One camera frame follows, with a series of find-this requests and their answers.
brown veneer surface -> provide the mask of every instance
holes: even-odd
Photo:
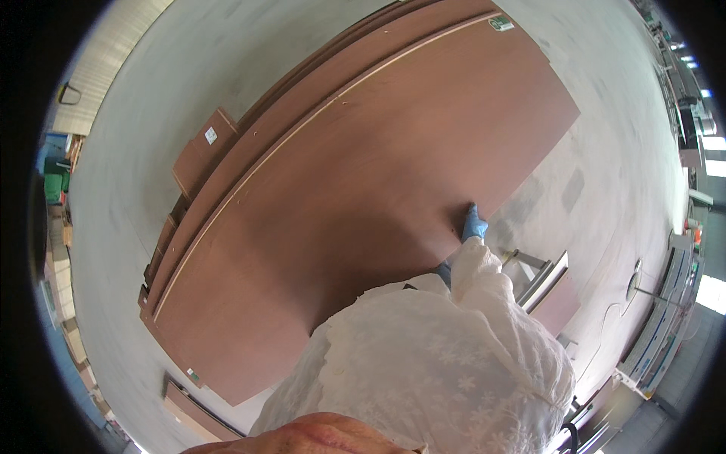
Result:
[[[309,333],[360,293],[434,268],[459,245],[468,203],[493,214],[577,117],[520,28],[470,20],[436,36],[268,146],[176,267],[156,307],[163,346],[230,404],[289,373]],[[351,48],[304,80],[344,68]],[[267,113],[215,174],[253,147]]]
[[[242,438],[236,431],[231,430],[226,423],[220,421],[219,418],[210,413],[206,408],[200,407],[196,401],[185,394],[173,381],[167,383],[165,397],[169,398],[187,416],[220,440],[230,442]]]
[[[205,136],[210,128],[216,134],[212,143]],[[239,137],[237,122],[223,108],[217,108],[194,139],[187,143],[174,163],[172,174],[188,200],[194,200]]]
[[[148,310],[154,312],[182,256],[229,189],[296,122],[335,90],[406,45],[495,8],[481,0],[412,0],[391,5],[336,36],[275,84],[242,117],[242,139],[224,156],[179,224],[149,289]]]

concrete floor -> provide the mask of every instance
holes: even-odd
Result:
[[[196,389],[139,320],[142,273],[179,196],[172,163],[217,106],[239,118],[304,57],[387,3],[176,0],[111,86],[70,183],[73,285],[99,386],[150,453],[201,443],[163,409],[166,372],[243,431],[272,391],[231,408]],[[487,243],[543,259],[569,250],[583,307],[565,332],[579,342],[577,394],[585,398],[647,310],[639,296],[626,306],[627,281],[643,257],[644,286],[655,285],[667,236],[684,217],[685,178],[652,43],[626,0],[497,4],[539,43],[582,114],[489,220]]]

gloved hand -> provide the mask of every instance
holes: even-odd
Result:
[[[477,236],[483,240],[487,227],[489,227],[489,224],[479,219],[479,210],[476,207],[476,203],[472,203],[469,207],[469,213],[466,215],[466,222],[464,222],[464,233],[461,234],[461,242],[464,243],[473,236]]]

